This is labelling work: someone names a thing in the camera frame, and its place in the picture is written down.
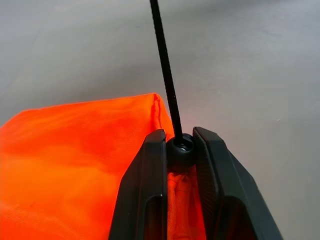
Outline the orange drawstring pouch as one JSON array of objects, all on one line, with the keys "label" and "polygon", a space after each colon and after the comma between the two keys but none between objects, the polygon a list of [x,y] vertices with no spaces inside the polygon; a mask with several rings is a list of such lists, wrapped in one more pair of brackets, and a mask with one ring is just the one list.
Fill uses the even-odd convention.
[{"label": "orange drawstring pouch", "polygon": [[157,93],[20,112],[0,127],[0,240],[108,240],[145,137],[174,136]]}]

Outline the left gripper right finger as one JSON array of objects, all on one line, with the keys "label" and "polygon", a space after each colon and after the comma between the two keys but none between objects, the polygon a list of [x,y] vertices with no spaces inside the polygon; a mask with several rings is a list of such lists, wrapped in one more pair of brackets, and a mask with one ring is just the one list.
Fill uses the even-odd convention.
[{"label": "left gripper right finger", "polygon": [[215,132],[194,127],[206,240],[283,240],[251,174]]}]

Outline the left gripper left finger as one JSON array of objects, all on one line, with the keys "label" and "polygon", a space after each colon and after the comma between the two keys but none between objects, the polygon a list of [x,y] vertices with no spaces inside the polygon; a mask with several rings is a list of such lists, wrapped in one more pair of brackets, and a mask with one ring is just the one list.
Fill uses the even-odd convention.
[{"label": "left gripper left finger", "polygon": [[148,134],[124,173],[108,240],[167,240],[166,136]]}]

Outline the black drawstring with cord lock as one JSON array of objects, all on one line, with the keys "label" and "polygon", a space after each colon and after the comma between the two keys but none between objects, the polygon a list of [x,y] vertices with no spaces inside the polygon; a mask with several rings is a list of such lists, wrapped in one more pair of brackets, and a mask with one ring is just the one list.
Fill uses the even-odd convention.
[{"label": "black drawstring with cord lock", "polygon": [[149,2],[167,103],[174,132],[174,137],[166,144],[167,167],[171,172],[183,172],[195,164],[195,144],[193,137],[187,133],[183,133],[182,130],[159,3],[158,0],[149,0]]}]

